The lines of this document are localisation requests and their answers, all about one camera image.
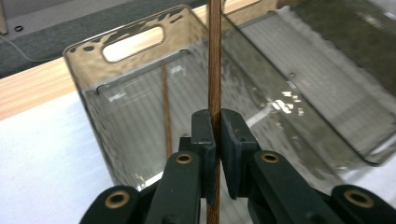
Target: table surface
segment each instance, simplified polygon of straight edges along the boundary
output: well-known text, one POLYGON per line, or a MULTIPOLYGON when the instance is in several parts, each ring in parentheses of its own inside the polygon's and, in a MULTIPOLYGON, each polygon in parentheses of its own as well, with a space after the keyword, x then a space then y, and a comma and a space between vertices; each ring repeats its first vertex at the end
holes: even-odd
MULTIPOLYGON (((0 79, 0 159, 2 223, 77 223, 113 185, 63 58, 0 79)), ((396 207, 395 166, 342 177, 396 207)))

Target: wooden stick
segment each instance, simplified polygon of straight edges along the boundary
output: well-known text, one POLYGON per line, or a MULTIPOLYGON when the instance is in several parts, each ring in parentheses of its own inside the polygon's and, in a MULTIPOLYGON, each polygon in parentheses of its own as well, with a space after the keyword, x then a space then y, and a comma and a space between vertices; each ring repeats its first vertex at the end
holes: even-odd
POLYGON ((209 113, 212 117, 215 135, 216 168, 215 168, 215 201, 206 210, 206 223, 219 223, 219 186, 220 186, 220 109, 221 109, 221 0, 210 0, 208 3, 209 24, 209 113))
POLYGON ((161 68, 163 70, 163 115, 165 119, 166 159, 168 159, 172 155, 172 134, 171 134, 171 120, 169 116, 168 85, 167 85, 165 61, 162 62, 161 68))

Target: clamp jaw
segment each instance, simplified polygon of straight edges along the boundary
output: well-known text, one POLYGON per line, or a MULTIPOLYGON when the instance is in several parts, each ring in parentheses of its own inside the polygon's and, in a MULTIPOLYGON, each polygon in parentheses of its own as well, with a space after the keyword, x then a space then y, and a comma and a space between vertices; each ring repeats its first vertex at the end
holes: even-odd
MULTIPOLYGON (((199 223, 200 199, 214 202, 216 143, 207 110, 191 117, 191 137, 167 161, 163 177, 138 192, 105 190, 80 223, 199 223)), ((230 197, 247 197, 253 223, 396 223, 396 210, 372 192, 312 189, 280 154, 261 150, 242 116, 221 109, 221 162, 230 197)))

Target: black plastic part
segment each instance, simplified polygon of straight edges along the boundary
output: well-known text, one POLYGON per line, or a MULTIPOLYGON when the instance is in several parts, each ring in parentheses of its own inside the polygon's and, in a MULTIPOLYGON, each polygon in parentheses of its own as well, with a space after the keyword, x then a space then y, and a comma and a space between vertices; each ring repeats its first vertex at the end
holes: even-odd
POLYGON ((276 223, 343 223, 282 155, 259 151, 249 165, 276 223))
POLYGON ((180 151, 166 163, 145 223, 199 223, 200 201, 200 158, 180 151))
POLYGON ((248 196, 248 160, 261 150, 242 116, 221 109, 221 163, 232 199, 248 196))
POLYGON ((80 221, 81 224, 129 224, 140 220, 137 212, 139 206, 139 192, 126 186, 116 186, 102 192, 91 204, 88 211, 80 221), (126 192, 129 195, 128 202, 117 208, 109 208, 106 199, 114 192, 126 192))
POLYGON ((202 195, 206 197, 206 203, 212 205, 215 200, 216 141, 211 117, 206 109, 199 110, 191 116, 190 151, 198 154, 201 158, 204 182, 202 195))
POLYGON ((367 189, 337 186, 330 205, 345 223, 396 223, 396 210, 367 189))

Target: gray carpet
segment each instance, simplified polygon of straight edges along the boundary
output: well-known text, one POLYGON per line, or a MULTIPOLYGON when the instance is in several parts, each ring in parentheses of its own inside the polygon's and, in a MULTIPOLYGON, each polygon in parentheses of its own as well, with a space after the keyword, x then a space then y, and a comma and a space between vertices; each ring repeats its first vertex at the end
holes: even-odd
MULTIPOLYGON (((88 37, 137 21, 169 7, 181 4, 198 7, 206 2, 206 0, 134 0, 18 37, 13 42, 34 60, 61 57, 66 47, 88 37)), ((41 63, 31 63, 7 42, 0 43, 0 78, 41 63)))

